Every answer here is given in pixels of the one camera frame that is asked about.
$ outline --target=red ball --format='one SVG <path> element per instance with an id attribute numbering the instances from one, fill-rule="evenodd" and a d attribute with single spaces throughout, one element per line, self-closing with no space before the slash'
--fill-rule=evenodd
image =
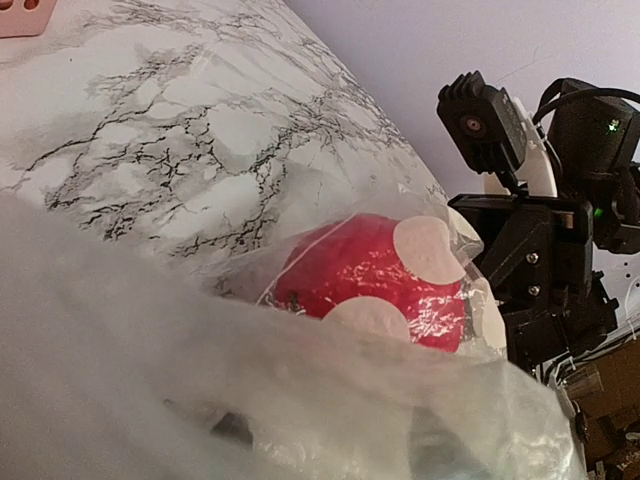
<path id="1" fill-rule="evenodd" d="M 413 343 L 457 351 L 466 319 L 460 282 L 434 285 L 413 275 L 394 246 L 398 223 L 361 214 L 305 235 L 276 283 L 276 304 L 322 319 L 346 300 L 377 297 L 402 313 Z"/>

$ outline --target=white plastic bag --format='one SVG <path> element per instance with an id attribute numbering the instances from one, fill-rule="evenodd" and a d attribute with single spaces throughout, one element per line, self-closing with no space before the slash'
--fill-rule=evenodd
<path id="1" fill-rule="evenodd" d="M 505 361 L 207 298 L 10 197 L 0 226 L 2 479 L 584 478 Z"/>

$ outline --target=metal screw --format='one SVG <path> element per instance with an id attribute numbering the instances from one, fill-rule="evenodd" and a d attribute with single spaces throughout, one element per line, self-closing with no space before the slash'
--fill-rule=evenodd
<path id="1" fill-rule="evenodd" d="M 526 256 L 527 262 L 530 263 L 531 265 L 535 265 L 536 263 L 538 263 L 538 260 L 540 260 L 540 255 L 538 255 L 537 253 L 528 253 Z"/>

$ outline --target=black bracket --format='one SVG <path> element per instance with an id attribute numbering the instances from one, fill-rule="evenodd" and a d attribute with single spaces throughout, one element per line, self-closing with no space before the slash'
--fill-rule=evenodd
<path id="1" fill-rule="evenodd" d="M 475 264 L 500 303 L 510 361 L 529 371 L 567 351 L 595 348 L 617 327 L 618 303 L 592 272 L 588 202 L 460 195 L 449 205 L 485 243 Z"/>

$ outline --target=camera lens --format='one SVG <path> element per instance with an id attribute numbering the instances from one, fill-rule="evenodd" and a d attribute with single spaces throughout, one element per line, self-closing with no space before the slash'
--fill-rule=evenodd
<path id="1" fill-rule="evenodd" d="M 474 138 L 482 138 L 487 133 L 487 127 L 484 122 L 473 115 L 465 115 L 460 119 L 462 131 Z"/>

